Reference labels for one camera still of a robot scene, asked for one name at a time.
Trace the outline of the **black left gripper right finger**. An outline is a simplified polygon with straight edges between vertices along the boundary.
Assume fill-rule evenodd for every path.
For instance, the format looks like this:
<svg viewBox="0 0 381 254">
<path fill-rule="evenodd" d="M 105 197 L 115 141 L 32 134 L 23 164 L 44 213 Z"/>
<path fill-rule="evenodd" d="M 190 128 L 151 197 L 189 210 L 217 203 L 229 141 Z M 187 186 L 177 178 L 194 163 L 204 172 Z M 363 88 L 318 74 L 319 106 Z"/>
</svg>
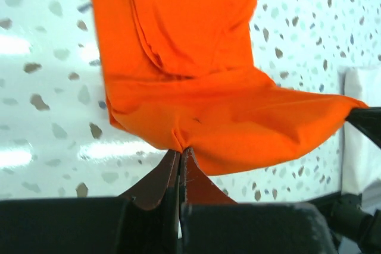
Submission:
<svg viewBox="0 0 381 254">
<path fill-rule="evenodd" d="M 183 253 L 336 253 L 326 220 L 306 202 L 237 203 L 182 155 Z"/>
</svg>

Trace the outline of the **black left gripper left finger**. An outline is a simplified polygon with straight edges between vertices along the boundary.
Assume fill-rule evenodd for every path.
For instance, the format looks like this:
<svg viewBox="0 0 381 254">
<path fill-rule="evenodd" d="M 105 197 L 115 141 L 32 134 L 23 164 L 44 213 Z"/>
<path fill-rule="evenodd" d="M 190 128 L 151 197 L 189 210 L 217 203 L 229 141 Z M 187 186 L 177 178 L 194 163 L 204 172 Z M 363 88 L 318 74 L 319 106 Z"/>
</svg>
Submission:
<svg viewBox="0 0 381 254">
<path fill-rule="evenodd" d="M 176 253 L 180 154 L 117 197 L 1 202 L 2 253 Z"/>
</svg>

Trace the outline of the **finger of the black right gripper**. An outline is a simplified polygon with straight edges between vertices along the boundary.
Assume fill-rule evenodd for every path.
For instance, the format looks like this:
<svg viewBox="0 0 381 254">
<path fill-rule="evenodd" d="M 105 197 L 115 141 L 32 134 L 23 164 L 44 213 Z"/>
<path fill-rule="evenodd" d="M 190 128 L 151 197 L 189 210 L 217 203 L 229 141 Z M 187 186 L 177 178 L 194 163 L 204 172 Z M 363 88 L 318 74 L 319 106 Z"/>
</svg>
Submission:
<svg viewBox="0 0 381 254">
<path fill-rule="evenodd" d="M 381 107 L 353 108 L 346 121 L 381 148 Z"/>
</svg>

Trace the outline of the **orange t shirt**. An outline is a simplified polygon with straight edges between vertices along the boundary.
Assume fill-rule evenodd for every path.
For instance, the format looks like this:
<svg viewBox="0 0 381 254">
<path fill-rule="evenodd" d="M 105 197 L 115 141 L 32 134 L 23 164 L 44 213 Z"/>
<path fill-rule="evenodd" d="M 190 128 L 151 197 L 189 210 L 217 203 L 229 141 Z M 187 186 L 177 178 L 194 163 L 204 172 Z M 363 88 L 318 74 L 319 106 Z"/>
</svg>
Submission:
<svg viewBox="0 0 381 254">
<path fill-rule="evenodd" d="M 364 103 L 279 87 L 254 66 L 257 0 L 92 0 L 110 123 L 192 148 L 207 175 L 300 158 Z"/>
</svg>

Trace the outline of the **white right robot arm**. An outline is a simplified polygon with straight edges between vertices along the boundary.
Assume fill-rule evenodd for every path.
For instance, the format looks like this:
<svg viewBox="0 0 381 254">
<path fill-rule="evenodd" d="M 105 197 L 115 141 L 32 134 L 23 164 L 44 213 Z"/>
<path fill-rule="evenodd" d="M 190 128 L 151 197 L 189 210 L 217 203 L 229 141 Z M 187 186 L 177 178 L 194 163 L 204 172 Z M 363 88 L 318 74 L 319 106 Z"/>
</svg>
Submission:
<svg viewBox="0 0 381 254">
<path fill-rule="evenodd" d="M 346 117 L 354 126 L 380 148 L 380 108 L 354 108 Z M 333 244 L 339 249 L 341 238 L 357 244 L 361 253 L 380 253 L 380 210 L 368 214 L 361 210 L 361 195 L 331 195 L 310 200 L 326 219 Z"/>
</svg>

